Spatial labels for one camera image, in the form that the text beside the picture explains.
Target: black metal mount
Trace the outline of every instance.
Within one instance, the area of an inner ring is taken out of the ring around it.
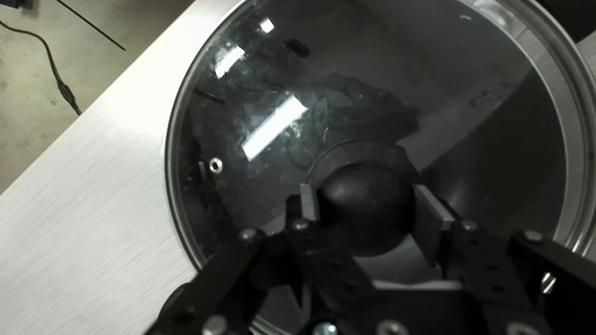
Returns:
[[[318,221],[316,191],[286,199],[284,229],[244,229],[165,301],[150,335],[249,333],[266,292],[288,285],[298,333],[596,333],[596,266],[525,231],[510,240],[458,219],[417,184],[413,238],[443,281],[378,288]]]

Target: black cable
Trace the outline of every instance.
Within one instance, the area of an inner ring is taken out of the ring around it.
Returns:
[[[33,33],[33,31],[7,26],[7,24],[1,22],[1,20],[0,20],[0,26],[3,26],[5,30],[9,30],[9,31],[13,31],[13,33],[29,35],[29,37],[37,39],[37,41],[42,44],[42,48],[44,48],[44,52],[46,52],[46,56],[48,56],[48,61],[50,61],[52,74],[54,74],[54,78],[55,78],[59,95],[63,97],[63,100],[67,100],[67,102],[70,104],[70,108],[74,110],[74,113],[80,115],[80,110],[78,110],[74,93],[72,93],[70,87],[61,80],[48,43],[46,43],[40,35],[37,35],[37,33]]]
[[[55,0],[57,4],[61,4],[67,11],[70,11],[74,17],[78,17],[81,22],[89,24],[96,33],[100,33],[102,37],[106,37],[109,43],[113,43],[119,50],[126,50],[121,43],[117,43],[111,35],[108,35],[106,31],[102,31],[98,26],[95,26],[89,18],[85,18],[81,13],[78,13],[74,7],[67,5],[61,0]]]

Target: screw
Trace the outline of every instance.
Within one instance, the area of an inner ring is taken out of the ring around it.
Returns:
[[[510,322],[506,324],[506,335],[540,335],[540,331],[523,322]]]
[[[461,225],[463,225],[463,231],[476,231],[478,229],[478,225],[474,221],[461,221]]]
[[[540,244],[543,240],[543,236],[538,231],[523,231],[523,238],[532,244]]]
[[[338,335],[338,327],[331,322],[320,322],[312,327],[312,335]]]
[[[292,229],[294,231],[305,231],[305,229],[309,229],[309,221],[298,219],[298,221],[292,223]]]
[[[407,327],[396,320],[383,320],[376,325],[376,335],[407,335]]]
[[[208,160],[208,171],[212,171],[214,175],[221,175],[223,162],[219,158],[210,158]]]
[[[221,314],[212,314],[203,325],[203,335],[225,335],[227,320]]]
[[[240,231],[240,240],[244,242],[253,242],[258,236],[257,229],[242,229]]]

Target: white surface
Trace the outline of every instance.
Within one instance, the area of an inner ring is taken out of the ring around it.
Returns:
[[[163,184],[167,117],[236,0],[189,9],[0,197],[0,333],[141,333],[193,275]]]

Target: transparent dome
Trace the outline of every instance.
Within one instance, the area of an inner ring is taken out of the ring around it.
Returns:
[[[245,2],[180,87],[167,136],[171,206],[203,262],[242,227],[281,229],[301,182],[320,188],[331,169],[387,164],[400,147],[460,216],[577,247],[594,205],[592,108],[582,63],[530,4]],[[437,275],[409,236],[355,255],[374,279]],[[283,294],[262,318],[294,329]]]

